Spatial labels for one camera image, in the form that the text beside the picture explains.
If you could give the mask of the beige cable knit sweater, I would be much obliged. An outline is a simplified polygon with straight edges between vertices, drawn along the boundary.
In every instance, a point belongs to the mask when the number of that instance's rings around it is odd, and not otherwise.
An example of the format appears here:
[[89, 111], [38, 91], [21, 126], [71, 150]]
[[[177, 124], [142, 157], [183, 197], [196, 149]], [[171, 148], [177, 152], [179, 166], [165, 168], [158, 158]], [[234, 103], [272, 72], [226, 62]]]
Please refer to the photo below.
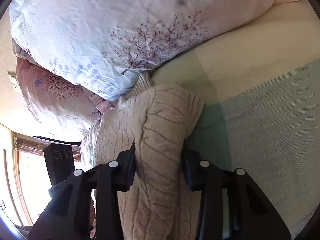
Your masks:
[[136, 148], [134, 183], [118, 193], [126, 239], [195, 238], [201, 195], [185, 184], [181, 150], [203, 107], [201, 98], [178, 85], [151, 86], [121, 97], [82, 140], [86, 170]]

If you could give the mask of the wooden framed window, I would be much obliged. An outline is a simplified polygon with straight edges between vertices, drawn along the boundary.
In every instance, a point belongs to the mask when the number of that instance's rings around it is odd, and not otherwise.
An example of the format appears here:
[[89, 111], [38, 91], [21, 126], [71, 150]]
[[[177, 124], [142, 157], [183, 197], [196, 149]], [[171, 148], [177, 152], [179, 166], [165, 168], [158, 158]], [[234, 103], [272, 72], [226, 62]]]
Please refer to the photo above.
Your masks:
[[51, 200], [43, 153], [51, 143], [52, 140], [12, 133], [4, 149], [4, 171], [18, 224], [33, 225]]

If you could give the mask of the pink floral lower pillow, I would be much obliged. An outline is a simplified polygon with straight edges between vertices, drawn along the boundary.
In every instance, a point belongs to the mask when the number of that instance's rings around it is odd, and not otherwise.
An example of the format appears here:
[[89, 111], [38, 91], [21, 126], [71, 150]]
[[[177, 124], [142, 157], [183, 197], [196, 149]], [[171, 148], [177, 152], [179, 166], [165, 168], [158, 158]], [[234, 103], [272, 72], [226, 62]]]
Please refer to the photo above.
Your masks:
[[103, 114], [115, 107], [86, 88], [19, 57], [16, 79], [27, 108], [37, 122], [38, 128], [32, 135], [81, 141]]

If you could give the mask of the pastel patchwork bed sheet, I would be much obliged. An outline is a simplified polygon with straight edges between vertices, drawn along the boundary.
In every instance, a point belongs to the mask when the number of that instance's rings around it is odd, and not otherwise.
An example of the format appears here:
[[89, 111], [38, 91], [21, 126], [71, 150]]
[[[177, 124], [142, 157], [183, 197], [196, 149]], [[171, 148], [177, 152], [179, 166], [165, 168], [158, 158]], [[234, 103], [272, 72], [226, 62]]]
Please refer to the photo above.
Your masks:
[[274, 5], [151, 77], [205, 101], [189, 148], [246, 170], [296, 237], [319, 205], [319, 18], [308, 0]]

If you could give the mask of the white floral top pillow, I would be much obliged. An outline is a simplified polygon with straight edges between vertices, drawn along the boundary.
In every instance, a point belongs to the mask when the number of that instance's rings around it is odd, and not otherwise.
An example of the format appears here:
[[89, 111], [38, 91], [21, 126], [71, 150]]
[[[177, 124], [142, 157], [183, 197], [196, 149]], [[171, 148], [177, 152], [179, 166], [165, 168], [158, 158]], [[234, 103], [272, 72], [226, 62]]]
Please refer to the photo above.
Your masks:
[[299, 0], [12, 0], [11, 36], [41, 67], [106, 100], [153, 70]]

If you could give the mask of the white wall switch socket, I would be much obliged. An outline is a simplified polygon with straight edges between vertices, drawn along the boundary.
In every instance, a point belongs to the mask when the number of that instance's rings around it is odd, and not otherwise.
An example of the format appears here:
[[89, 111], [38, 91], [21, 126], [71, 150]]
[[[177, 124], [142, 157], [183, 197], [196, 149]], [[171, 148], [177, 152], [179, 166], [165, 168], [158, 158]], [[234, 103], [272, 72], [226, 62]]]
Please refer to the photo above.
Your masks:
[[13, 72], [7, 72], [7, 74], [14, 90], [20, 90], [20, 86], [17, 82], [16, 74]]

